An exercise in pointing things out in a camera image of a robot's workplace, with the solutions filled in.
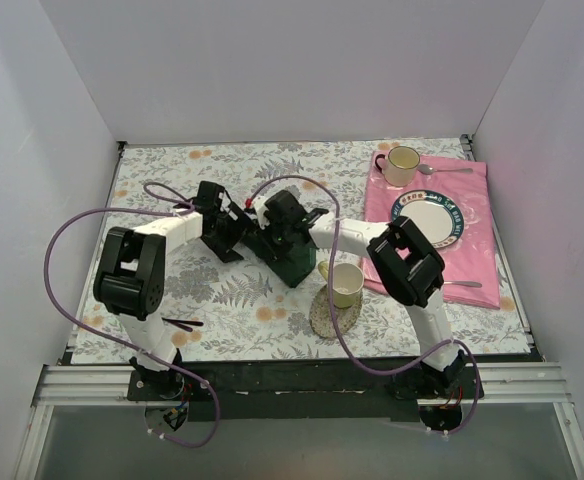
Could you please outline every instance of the table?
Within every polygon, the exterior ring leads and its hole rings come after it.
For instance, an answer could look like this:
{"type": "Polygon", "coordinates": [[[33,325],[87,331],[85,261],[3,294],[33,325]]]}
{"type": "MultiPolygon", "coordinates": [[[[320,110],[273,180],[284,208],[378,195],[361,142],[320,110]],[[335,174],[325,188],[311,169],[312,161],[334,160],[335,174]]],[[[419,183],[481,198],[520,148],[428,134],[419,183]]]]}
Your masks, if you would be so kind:
{"type": "MultiPolygon", "coordinates": [[[[111,206],[163,209],[169,205],[147,196],[145,182],[164,182],[185,196],[196,194],[201,180],[220,183],[237,203],[262,182],[285,174],[319,180],[339,198],[342,215],[363,218],[365,183],[372,152],[397,144],[424,155],[465,158],[459,139],[396,139],[383,141],[253,143],[202,146],[127,147],[123,151],[111,195],[111,206]]],[[[306,207],[331,208],[329,198],[309,182],[286,180],[263,193],[288,188],[306,207]]],[[[113,213],[107,216],[103,237],[113,226],[132,228],[150,217],[113,213]]],[[[191,242],[168,258],[165,297],[160,312],[170,318],[198,319],[204,326],[192,333],[174,329],[173,343],[185,361],[239,361],[265,359],[343,358],[335,340],[316,336],[309,325],[312,298],[323,286],[313,272],[296,289],[290,289],[245,246],[245,257],[223,264],[200,241],[191,242]]],[[[505,263],[497,254],[501,309],[490,310],[447,304],[456,338],[475,353],[528,353],[522,309],[505,263]]],[[[317,253],[317,262],[328,253],[317,253]]],[[[358,262],[340,253],[337,261],[358,262]]],[[[127,338],[116,319],[92,296],[95,269],[88,277],[82,318],[89,325],[127,338]]],[[[412,356],[419,352],[407,312],[384,295],[365,293],[361,317],[346,335],[357,356],[412,356]]],[[[127,363],[130,351],[80,330],[74,341],[72,363],[127,363]]]]}

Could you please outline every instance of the mug handle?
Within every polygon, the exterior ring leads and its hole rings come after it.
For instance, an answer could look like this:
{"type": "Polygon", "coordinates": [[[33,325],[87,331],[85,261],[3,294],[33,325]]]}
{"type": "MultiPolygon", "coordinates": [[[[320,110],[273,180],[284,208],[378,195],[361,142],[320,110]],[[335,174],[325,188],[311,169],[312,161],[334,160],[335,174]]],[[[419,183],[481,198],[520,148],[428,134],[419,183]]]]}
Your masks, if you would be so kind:
{"type": "Polygon", "coordinates": [[[379,158],[385,159],[385,153],[379,153],[376,157],[374,157],[374,166],[379,172],[383,173],[383,169],[379,166],[379,158]]]}

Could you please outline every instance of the spoon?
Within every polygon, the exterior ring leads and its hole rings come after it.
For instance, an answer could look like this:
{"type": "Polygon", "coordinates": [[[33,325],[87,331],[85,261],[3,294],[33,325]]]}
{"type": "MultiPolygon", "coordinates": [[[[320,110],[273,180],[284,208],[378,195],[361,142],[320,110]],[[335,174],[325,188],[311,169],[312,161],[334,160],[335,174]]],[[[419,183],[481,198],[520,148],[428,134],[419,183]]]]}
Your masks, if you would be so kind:
{"type": "Polygon", "coordinates": [[[455,281],[451,280],[449,282],[443,282],[443,285],[460,285],[462,287],[474,287],[474,288],[481,288],[483,284],[481,282],[467,282],[463,280],[455,281]]]}
{"type": "Polygon", "coordinates": [[[471,168],[433,168],[425,163],[419,164],[416,169],[421,172],[423,175],[432,175],[433,173],[438,172],[457,172],[457,173],[472,173],[474,170],[471,168]]]}

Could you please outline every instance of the white wall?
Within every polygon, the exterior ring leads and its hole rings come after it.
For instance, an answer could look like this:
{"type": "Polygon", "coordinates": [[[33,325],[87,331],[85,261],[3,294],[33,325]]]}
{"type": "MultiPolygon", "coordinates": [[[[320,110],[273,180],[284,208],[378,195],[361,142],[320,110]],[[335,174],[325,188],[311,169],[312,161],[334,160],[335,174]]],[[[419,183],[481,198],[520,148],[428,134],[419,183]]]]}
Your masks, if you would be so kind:
{"type": "Polygon", "coordinates": [[[117,140],[472,133],[543,0],[41,0],[117,140]]]}
{"type": "Polygon", "coordinates": [[[584,0],[545,2],[476,147],[534,336],[584,430],[584,0]]]}
{"type": "MultiPolygon", "coordinates": [[[[0,1],[0,479],[13,473],[44,362],[69,324],[43,290],[47,242],[70,215],[103,205],[116,144],[45,12],[0,1]]],[[[99,219],[63,242],[56,290],[76,308],[99,219]]]]}

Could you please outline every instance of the pink cloth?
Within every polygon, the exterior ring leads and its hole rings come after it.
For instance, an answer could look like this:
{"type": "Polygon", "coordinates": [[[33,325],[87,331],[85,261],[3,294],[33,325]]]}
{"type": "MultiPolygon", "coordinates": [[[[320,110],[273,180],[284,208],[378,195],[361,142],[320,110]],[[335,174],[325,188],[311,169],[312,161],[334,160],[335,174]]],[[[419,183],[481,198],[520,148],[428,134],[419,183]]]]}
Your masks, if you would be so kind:
{"type": "MultiPolygon", "coordinates": [[[[372,158],[379,153],[383,152],[374,152],[372,158]]],[[[474,173],[435,173],[427,176],[417,172],[407,187],[394,187],[385,181],[372,161],[365,193],[365,220],[389,222],[394,201],[411,190],[433,190],[448,196],[461,209],[465,228],[456,243],[439,250],[445,261],[443,277],[445,280],[481,282],[483,287],[445,285],[443,298],[448,302],[499,308],[499,282],[494,258],[492,211],[485,163],[425,155],[421,157],[421,161],[434,168],[472,167],[474,173]]],[[[362,268],[365,286],[387,293],[372,262],[364,259],[362,268]]]]}

